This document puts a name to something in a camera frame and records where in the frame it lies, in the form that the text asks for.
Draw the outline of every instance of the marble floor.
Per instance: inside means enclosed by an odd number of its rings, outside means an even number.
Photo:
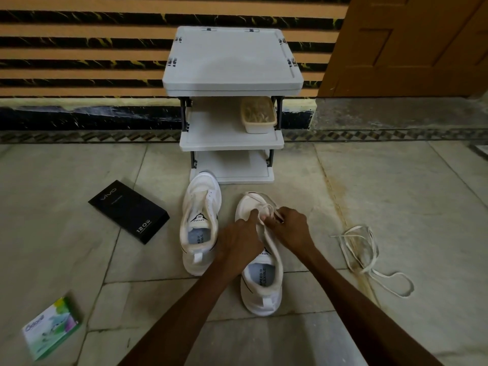
[[[192,286],[178,245],[189,165],[177,144],[0,145],[0,364],[32,363],[22,326],[68,293],[82,327],[38,364],[116,365]],[[331,264],[441,362],[488,364],[488,162],[460,142],[296,143],[273,169],[274,184],[222,186],[221,225],[242,192],[266,192],[306,214]],[[116,179],[171,216],[145,246],[88,204]],[[410,298],[347,270],[330,235],[357,224],[375,233],[379,271],[412,278]],[[279,310],[247,312],[236,280],[187,365],[365,364],[313,276],[280,249]]]

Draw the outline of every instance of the shoelace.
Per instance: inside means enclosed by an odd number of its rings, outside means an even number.
[[[367,238],[365,238],[363,235],[351,234],[351,232],[354,232],[354,231],[359,230],[361,228],[366,228],[368,230],[368,237]],[[391,294],[398,296],[399,298],[408,298],[414,292],[415,285],[413,284],[413,281],[408,276],[406,276],[406,274],[404,274],[403,272],[396,271],[396,272],[393,272],[391,275],[385,275],[385,274],[382,274],[381,272],[376,271],[373,268],[376,261],[378,260],[378,258],[380,256],[380,250],[374,241],[373,232],[371,231],[371,229],[368,226],[359,225],[359,226],[351,227],[350,229],[345,231],[342,235],[332,235],[331,237],[339,238],[342,254],[344,255],[345,262],[346,262],[346,264],[347,264],[347,266],[351,272],[354,272],[354,270],[352,269],[351,264],[349,262],[349,257],[345,251],[345,247],[349,250],[349,252],[351,252],[352,256],[361,265],[361,267],[363,267],[363,269],[359,273],[368,275],[373,280],[375,280],[378,284],[380,284],[383,287],[383,289],[389,291]],[[371,248],[371,252],[373,254],[373,257],[371,259],[371,262],[367,266],[364,266],[363,262],[361,262],[361,260],[356,256],[356,254],[354,254],[354,251],[352,250],[351,245],[347,241],[348,239],[353,238],[353,237],[357,237],[357,238],[361,238],[363,240],[366,240],[369,247]],[[381,283],[381,281],[379,279],[377,279],[376,277],[374,277],[373,274],[375,274],[376,276],[379,276],[379,277],[383,277],[383,278],[391,278],[395,275],[403,276],[410,283],[410,289],[405,294],[399,294],[399,293],[391,290],[390,288],[388,288],[383,283]]]
[[[257,197],[255,197],[253,194],[258,194],[260,196],[265,196],[269,199],[270,202],[272,202],[272,204],[270,203],[265,203],[263,204],[263,202],[261,202]],[[244,193],[244,195],[247,195],[251,198],[253,198],[255,201],[259,202],[260,205],[258,206],[258,211],[259,211],[259,215],[261,215],[262,212],[265,212],[266,215],[269,215],[269,216],[273,216],[273,215],[277,215],[282,221],[283,221],[283,217],[282,215],[279,214],[278,212],[278,205],[277,203],[271,198],[271,196],[267,195],[266,193],[257,193],[255,191],[246,191]],[[261,220],[261,218],[258,218],[259,219],[259,223],[262,224],[263,226],[265,225],[265,223]]]

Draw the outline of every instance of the soap box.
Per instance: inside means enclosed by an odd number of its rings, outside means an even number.
[[[110,184],[89,203],[143,244],[169,220],[166,210],[120,181]]]
[[[22,333],[32,357],[37,360],[51,353],[79,326],[66,299],[62,297],[24,326]]]

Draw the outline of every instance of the shoe rack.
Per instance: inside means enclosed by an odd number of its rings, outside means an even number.
[[[274,181],[274,150],[284,146],[283,98],[303,86],[280,30],[179,27],[162,81],[168,96],[180,99],[180,148],[191,154],[190,181],[202,171],[220,184]],[[246,132],[243,96],[271,98],[274,131]]]

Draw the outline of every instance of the white sneaker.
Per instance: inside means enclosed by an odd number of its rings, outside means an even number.
[[[191,275],[202,276],[214,259],[212,249],[219,232],[217,214],[221,204],[216,178],[208,172],[198,173],[186,189],[180,225],[183,265]]]
[[[274,207],[257,193],[246,193],[237,205],[236,221],[247,220],[253,209],[259,215],[273,216]],[[241,296],[246,308],[258,316],[269,316],[281,304],[283,263],[276,248],[277,240],[259,218],[256,225],[265,250],[246,266],[241,277]]]

